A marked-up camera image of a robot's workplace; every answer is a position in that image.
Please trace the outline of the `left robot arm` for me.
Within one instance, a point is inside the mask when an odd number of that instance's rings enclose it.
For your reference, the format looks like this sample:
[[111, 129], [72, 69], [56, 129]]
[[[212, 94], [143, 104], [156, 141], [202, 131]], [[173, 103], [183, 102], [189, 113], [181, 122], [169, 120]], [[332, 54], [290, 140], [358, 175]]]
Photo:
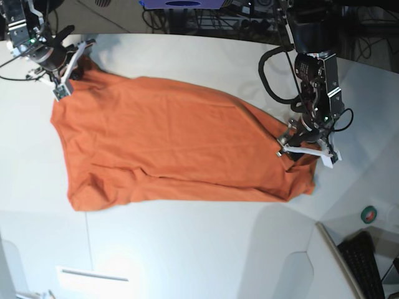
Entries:
[[[288, 1], [286, 5], [274, 1], [273, 13], [280, 46], [262, 55], [258, 73], [269, 96], [300, 115], [289, 124], [295, 133], [285, 132], [278, 142], [283, 148], [318, 141], [332, 146], [330, 137], [338, 131], [335, 125], [347, 112], [339, 86], [333, 7], [328, 1]], [[298, 94], [284, 99], [272, 90], [264, 67], [273, 56], [292, 50], [297, 56], [288, 63]]]

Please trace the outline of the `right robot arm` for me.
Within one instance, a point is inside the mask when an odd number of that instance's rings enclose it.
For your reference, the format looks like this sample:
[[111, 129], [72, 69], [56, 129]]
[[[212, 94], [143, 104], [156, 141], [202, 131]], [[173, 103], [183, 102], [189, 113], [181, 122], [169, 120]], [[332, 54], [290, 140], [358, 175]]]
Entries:
[[59, 79], [76, 51], [74, 46], [65, 47], [63, 40], [75, 26], [68, 25], [58, 33], [51, 31], [49, 14], [62, 1], [1, 1], [1, 17], [12, 50], [20, 57], [27, 57], [49, 74]]

